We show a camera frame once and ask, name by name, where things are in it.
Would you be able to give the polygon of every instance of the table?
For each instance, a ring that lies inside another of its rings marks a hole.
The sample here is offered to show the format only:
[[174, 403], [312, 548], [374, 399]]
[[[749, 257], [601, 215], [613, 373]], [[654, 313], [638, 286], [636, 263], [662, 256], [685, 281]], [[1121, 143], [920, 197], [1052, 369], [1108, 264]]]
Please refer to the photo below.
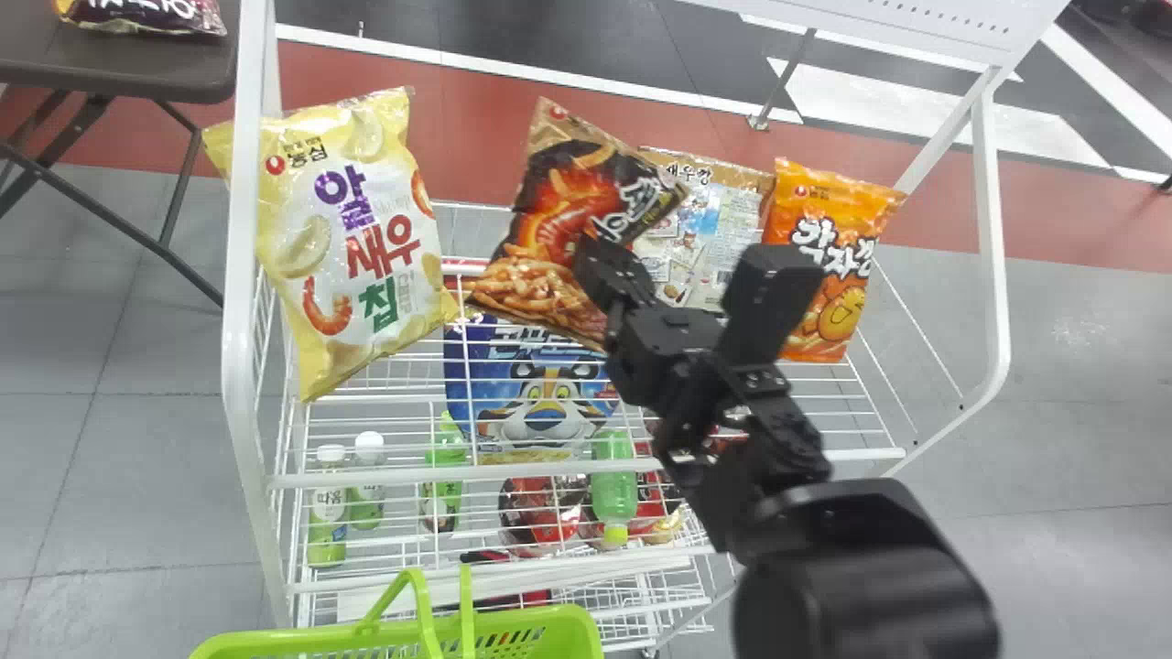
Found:
[[[199, 152], [199, 129], [172, 103], [219, 103], [236, 87], [239, 0], [219, 0], [225, 38], [117, 35], [81, 29], [57, 19], [45, 0], [5, 2], [0, 21], [0, 82], [53, 89], [12, 136], [0, 137], [0, 218], [38, 182], [54, 188], [97, 218], [158, 254], [218, 306], [224, 298], [214, 286], [171, 249], [171, 235], [183, 205], [191, 168]], [[70, 94], [86, 102], [41, 151], [29, 157], [22, 148], [29, 135], [53, 115]], [[84, 135], [118, 96], [149, 98], [191, 133], [188, 151], [159, 236], [152, 237], [57, 176], [52, 167]], [[21, 174], [5, 188], [14, 167]]]

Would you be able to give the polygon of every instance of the cart handle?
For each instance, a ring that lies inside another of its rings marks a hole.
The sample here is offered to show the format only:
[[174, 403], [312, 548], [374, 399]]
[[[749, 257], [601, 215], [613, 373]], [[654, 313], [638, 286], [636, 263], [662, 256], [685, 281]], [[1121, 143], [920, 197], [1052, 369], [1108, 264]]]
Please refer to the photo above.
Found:
[[[431, 595], [428, 591], [427, 579], [418, 568], [403, 570], [395, 577], [395, 580], [387, 586], [374, 606], [367, 614], [354, 625], [354, 636], [374, 634], [379, 631], [379, 621], [383, 611], [390, 606], [398, 593], [407, 584], [411, 584], [415, 591], [415, 617], [420, 623], [420, 644], [423, 646], [423, 655], [428, 659], [442, 659], [443, 651], [436, 639], [435, 618], [431, 614]], [[475, 633], [472, 611], [472, 571], [466, 564], [459, 566], [459, 644], [463, 659], [476, 657]]]

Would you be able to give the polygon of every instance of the bottle label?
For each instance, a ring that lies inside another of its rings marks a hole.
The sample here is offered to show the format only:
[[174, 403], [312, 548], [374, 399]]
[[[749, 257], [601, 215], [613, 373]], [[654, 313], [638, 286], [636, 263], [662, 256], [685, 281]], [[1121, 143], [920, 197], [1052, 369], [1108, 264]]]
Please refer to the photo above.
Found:
[[340, 522], [346, 514], [346, 490], [315, 490], [313, 515], [322, 522]]

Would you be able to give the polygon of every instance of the shrimp illustration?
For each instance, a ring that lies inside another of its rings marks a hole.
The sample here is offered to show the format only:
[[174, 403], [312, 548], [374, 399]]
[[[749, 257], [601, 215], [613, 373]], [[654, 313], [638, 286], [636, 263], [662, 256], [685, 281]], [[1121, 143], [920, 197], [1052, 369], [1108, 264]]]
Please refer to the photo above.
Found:
[[354, 307], [350, 306], [350, 297], [334, 295], [334, 315], [325, 315], [318, 308], [318, 303], [313, 299], [313, 277], [309, 277], [305, 280], [301, 308], [305, 310], [305, 315], [309, 319], [309, 324], [313, 325], [314, 330], [327, 337], [333, 337], [346, 330], [346, 326], [350, 324], [350, 315], [354, 313]]

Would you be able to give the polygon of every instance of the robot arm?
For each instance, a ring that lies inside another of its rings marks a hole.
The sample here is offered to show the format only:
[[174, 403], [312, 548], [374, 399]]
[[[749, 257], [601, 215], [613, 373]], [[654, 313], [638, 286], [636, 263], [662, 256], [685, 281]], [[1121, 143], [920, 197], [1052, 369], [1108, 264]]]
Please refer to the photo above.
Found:
[[[822, 435], [775, 364], [823, 272], [795, 247], [745, 250], [725, 319], [655, 299], [626, 249], [584, 238], [574, 276], [607, 313], [607, 374], [660, 416], [655, 456], [717, 551], [747, 570], [740, 657], [989, 659], [1000, 639], [975, 577], [898, 481], [831, 482]], [[716, 450], [716, 426], [744, 442]]]

